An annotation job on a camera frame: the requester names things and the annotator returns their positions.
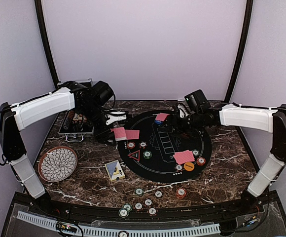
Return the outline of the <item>red-backed card deck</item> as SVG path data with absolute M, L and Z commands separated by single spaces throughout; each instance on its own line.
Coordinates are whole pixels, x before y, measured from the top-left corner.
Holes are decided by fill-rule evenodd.
M 114 133 L 114 137 L 116 141 L 127 140 L 125 128 L 117 127 L 117 128 L 111 129 L 111 131 Z

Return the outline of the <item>dealt card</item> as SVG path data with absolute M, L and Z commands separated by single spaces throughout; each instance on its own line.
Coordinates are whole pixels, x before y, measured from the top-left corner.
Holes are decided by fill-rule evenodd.
M 177 159 L 175 158 L 175 161 L 177 164 L 184 164 L 186 162 L 192 162 L 192 161 L 195 161 L 195 158 L 187 158 L 187 159 Z
M 159 121 L 159 122 L 163 122 L 163 121 L 165 121 L 165 119 L 167 118 L 168 115 L 169 115 L 169 114 L 167 114 L 167 113 L 159 113 L 159 114 L 156 116 L 155 120 L 156 120 L 156 121 Z
M 127 140 L 136 140 L 140 137 L 140 131 L 139 130 L 125 130 Z

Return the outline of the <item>red 5 chips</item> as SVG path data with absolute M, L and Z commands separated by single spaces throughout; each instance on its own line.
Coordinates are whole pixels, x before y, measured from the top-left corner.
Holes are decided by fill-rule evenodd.
M 206 160 L 203 157 L 197 158 L 197 165 L 203 166 L 206 164 Z
M 130 150 L 133 149 L 135 146 L 136 146 L 136 144 L 133 141 L 130 141 L 130 142 L 127 143 L 127 148 L 130 149 Z

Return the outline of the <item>green 20 chips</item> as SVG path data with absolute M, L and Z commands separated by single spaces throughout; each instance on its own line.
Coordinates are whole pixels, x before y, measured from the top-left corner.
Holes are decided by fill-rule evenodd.
M 196 149 L 194 149 L 192 152 L 193 152 L 193 154 L 194 154 L 195 156 L 198 156 L 198 155 L 199 155 L 199 151 L 196 150 Z
M 143 152 L 143 157 L 145 159 L 150 159 L 152 157 L 152 152 L 151 151 L 144 151 Z

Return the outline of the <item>red triangle all-in marker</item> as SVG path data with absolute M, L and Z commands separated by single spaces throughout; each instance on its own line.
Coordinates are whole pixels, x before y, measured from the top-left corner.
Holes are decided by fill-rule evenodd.
M 140 161 L 140 150 L 128 154 L 128 157 L 132 158 L 132 159 L 134 159 L 136 161 Z

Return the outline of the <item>100 chips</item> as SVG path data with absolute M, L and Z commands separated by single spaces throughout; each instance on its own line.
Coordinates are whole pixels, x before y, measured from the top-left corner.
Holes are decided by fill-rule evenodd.
M 182 165 L 177 164 L 177 165 L 175 166 L 175 169 L 176 169 L 176 171 L 180 172 L 180 171 L 182 171 L 182 170 L 183 170 L 183 166 L 182 166 Z
M 140 142 L 140 143 L 139 143 L 139 147 L 140 147 L 141 149 L 145 149 L 145 148 L 147 147 L 147 143 L 146 143 L 146 142 Z

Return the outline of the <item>orange big blind button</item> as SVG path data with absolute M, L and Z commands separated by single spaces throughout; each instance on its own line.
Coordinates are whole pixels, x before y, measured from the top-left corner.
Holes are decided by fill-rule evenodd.
M 186 171 L 190 172 L 190 171 L 193 171 L 193 170 L 195 169 L 195 165 L 194 165 L 194 163 L 192 163 L 192 162 L 186 162 L 186 163 L 183 165 L 183 168 L 184 168 Z

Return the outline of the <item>red 5 chip stack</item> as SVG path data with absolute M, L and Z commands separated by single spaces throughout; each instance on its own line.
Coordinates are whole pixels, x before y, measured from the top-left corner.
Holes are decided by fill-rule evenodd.
M 187 194 L 187 191 L 185 188 L 179 188 L 176 191 L 176 197 L 179 199 L 183 199 Z

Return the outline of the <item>black orange 100 chip stack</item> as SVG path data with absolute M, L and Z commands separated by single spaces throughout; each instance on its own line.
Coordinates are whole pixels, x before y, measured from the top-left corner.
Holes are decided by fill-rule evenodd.
M 157 198 L 160 198 L 160 197 L 162 197 L 162 192 L 161 191 L 156 191 L 155 193 L 154 193 L 154 195 L 157 197 Z

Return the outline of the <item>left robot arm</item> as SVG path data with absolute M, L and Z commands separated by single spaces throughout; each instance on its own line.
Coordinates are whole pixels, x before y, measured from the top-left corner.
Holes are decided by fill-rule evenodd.
M 97 82 L 93 87 L 86 87 L 74 81 L 64 83 L 54 92 L 49 92 L 25 102 L 0 107 L 0 145 L 2 154 L 11 164 L 30 196 L 37 199 L 36 208 L 44 215 L 51 215 L 55 205 L 46 195 L 46 190 L 39 180 L 29 158 L 20 132 L 31 124 L 51 115 L 76 110 L 84 115 L 93 125 L 94 137 L 99 143 L 111 139 L 111 130 L 103 105 L 114 96 L 111 87 Z

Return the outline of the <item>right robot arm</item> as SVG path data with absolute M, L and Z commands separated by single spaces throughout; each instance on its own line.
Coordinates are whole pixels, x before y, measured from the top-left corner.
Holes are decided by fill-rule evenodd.
M 200 89 L 186 95 L 185 100 L 189 110 L 182 112 L 181 107 L 176 106 L 161 125 L 164 131 L 182 135 L 208 126 L 223 125 L 258 129 L 273 135 L 268 158 L 246 188 L 247 196 L 237 202 L 237 210 L 241 214 L 248 214 L 256 206 L 255 198 L 275 182 L 286 167 L 286 104 L 279 107 L 236 103 L 212 106 Z

